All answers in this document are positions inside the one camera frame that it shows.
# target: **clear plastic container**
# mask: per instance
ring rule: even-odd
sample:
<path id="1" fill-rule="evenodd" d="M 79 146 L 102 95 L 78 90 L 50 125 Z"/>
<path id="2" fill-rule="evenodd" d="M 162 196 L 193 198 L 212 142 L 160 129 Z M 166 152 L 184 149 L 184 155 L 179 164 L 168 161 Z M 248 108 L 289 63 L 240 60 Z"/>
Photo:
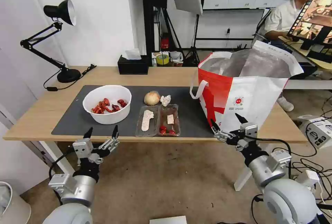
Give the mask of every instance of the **clear plastic container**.
<path id="1" fill-rule="evenodd" d="M 158 115 L 158 135 L 160 136 L 180 136 L 180 120 L 178 115 L 179 106 L 177 104 L 170 104 L 168 106 L 159 107 L 159 115 Z M 173 115 L 174 124 L 167 124 L 167 116 Z M 160 127 L 165 126 L 167 129 L 166 133 L 160 133 Z"/>
<path id="2" fill-rule="evenodd" d="M 142 131 L 142 121 L 145 110 L 150 110 L 154 114 L 154 118 L 150 119 L 149 129 L 147 131 Z M 157 135 L 157 121 L 159 116 L 159 105 L 154 106 L 143 106 L 139 112 L 139 118 L 136 126 L 136 137 L 153 137 Z"/>

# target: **shopping bag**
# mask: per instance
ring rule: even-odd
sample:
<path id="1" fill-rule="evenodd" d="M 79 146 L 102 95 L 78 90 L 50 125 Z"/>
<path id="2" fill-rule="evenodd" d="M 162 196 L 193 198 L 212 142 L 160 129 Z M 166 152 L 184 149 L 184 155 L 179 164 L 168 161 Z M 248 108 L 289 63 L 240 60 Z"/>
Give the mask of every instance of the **shopping bag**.
<path id="1" fill-rule="evenodd" d="M 300 73 L 292 54 L 256 41 L 252 49 L 211 53 L 199 64 L 199 87 L 194 95 L 193 78 L 190 95 L 199 99 L 211 127 L 213 120 L 223 131 L 239 129 L 238 113 L 260 128 L 288 79 Z"/>

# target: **white shirt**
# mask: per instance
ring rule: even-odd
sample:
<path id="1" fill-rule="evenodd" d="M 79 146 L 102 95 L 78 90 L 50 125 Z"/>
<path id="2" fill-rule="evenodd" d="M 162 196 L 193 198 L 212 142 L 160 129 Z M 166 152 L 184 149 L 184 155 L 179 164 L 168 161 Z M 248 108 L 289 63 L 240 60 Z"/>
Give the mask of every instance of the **white shirt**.
<path id="1" fill-rule="evenodd" d="M 265 35 L 272 30 L 281 32 L 289 31 L 300 11 L 301 9 L 298 10 L 296 8 L 294 0 L 287 1 L 272 10 L 265 24 L 260 28 L 259 33 Z"/>

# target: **desk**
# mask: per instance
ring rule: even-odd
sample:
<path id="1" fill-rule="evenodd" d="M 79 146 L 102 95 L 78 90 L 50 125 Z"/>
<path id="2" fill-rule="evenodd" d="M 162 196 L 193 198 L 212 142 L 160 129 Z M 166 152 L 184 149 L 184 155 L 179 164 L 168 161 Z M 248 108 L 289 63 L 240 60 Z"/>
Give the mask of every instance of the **desk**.
<path id="1" fill-rule="evenodd" d="M 332 64 L 322 62 L 320 60 L 316 60 L 308 57 L 310 50 L 301 49 L 303 44 L 303 40 L 299 40 L 298 42 L 293 42 L 288 40 L 285 37 L 279 37 L 279 39 L 284 43 L 287 48 L 293 50 L 296 54 L 299 54 L 301 57 L 305 58 L 307 62 L 312 65 L 317 65 L 322 70 L 332 71 Z M 332 89 L 332 81 L 331 80 L 289 80 L 287 83 L 286 89 Z"/>
<path id="2" fill-rule="evenodd" d="M 85 67 L 73 67 L 84 71 Z M 51 132 L 71 102 L 84 85 L 118 84 L 123 86 L 188 86 L 197 68 L 193 67 L 151 67 L 148 75 L 120 75 L 117 67 L 96 67 L 68 89 L 45 94 L 18 120 L 3 137 L 5 140 L 39 141 L 50 156 L 56 160 L 62 153 L 56 141 L 74 142 L 81 136 L 52 135 Z M 63 87 L 59 82 L 55 86 Z M 276 104 L 258 132 L 259 138 L 283 139 L 289 143 L 306 143 L 307 140 L 288 115 Z M 104 142 L 108 137 L 92 136 L 92 142 Z M 173 142 L 207 143 L 217 142 L 215 138 L 182 137 L 119 137 L 120 142 Z M 58 165 L 65 173 L 72 174 L 73 168 L 66 159 Z"/>

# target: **black desk lamp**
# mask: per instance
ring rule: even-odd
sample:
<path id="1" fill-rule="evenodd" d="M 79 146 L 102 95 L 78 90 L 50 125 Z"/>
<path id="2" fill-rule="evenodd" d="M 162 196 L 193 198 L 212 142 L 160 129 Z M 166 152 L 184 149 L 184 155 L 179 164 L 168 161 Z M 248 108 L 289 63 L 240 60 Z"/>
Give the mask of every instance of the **black desk lamp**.
<path id="1" fill-rule="evenodd" d="M 41 41 L 45 40 L 46 38 L 49 38 L 50 36 L 54 35 L 55 33 L 58 33 L 62 30 L 62 22 L 59 21 L 59 18 L 61 18 L 63 21 L 65 21 L 67 24 L 76 25 L 76 16 L 75 16 L 75 10 L 74 6 L 71 0 L 65 0 L 59 4 L 59 6 L 44 6 L 44 13 L 46 16 L 52 18 L 54 23 L 47 27 L 46 29 L 43 29 L 42 31 L 38 32 L 37 34 L 29 37 L 28 39 L 21 41 L 21 46 L 37 56 L 40 56 L 41 58 L 45 59 L 49 63 L 52 63 L 54 66 L 57 66 L 61 72 L 57 75 L 57 79 L 59 82 L 62 83 L 68 83 L 68 82 L 74 82 L 77 81 L 81 77 L 81 73 L 76 69 L 68 69 L 65 64 L 62 62 L 59 62 L 55 59 L 52 59 L 43 53 L 39 52 L 38 50 L 34 49 L 34 45 L 37 43 L 40 43 Z M 37 37 L 40 34 L 44 33 L 45 31 L 56 28 L 56 30 L 46 36 L 43 37 Z"/>

